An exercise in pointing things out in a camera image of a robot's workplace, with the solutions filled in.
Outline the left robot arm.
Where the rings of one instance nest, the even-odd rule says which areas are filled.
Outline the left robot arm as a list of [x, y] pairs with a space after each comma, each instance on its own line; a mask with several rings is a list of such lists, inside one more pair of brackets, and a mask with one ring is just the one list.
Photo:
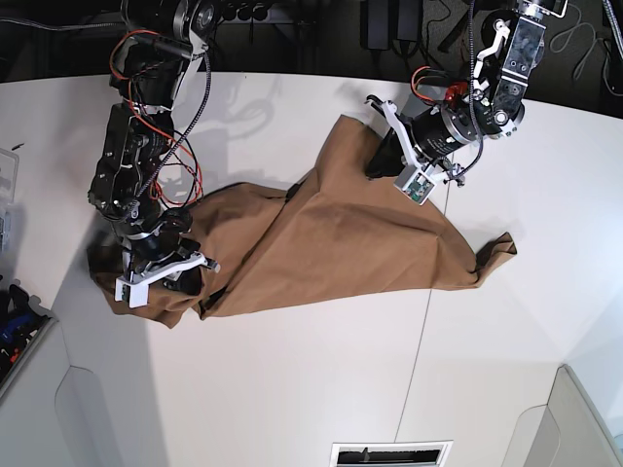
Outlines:
[[393, 101], [368, 95], [368, 104], [385, 118], [389, 131], [368, 162], [366, 177], [396, 177], [413, 168], [423, 187], [463, 185], [483, 156], [485, 141], [517, 130], [531, 72], [544, 55], [544, 20], [563, 18], [567, 9], [565, 1], [514, 1], [489, 14], [476, 32], [476, 7], [471, 5], [465, 71], [452, 74], [422, 66], [412, 73], [411, 96], [425, 106], [424, 112], [410, 116]]

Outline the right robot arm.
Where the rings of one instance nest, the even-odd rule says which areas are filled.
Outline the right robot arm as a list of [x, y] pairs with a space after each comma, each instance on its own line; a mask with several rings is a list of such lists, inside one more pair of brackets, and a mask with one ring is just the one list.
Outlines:
[[125, 35], [109, 56], [111, 108], [89, 203], [111, 224], [122, 248], [118, 299], [145, 294], [212, 267], [191, 229], [190, 201], [165, 200], [158, 177], [188, 140], [172, 111], [199, 69], [210, 67], [208, 42], [219, 19], [216, 1], [125, 1]]

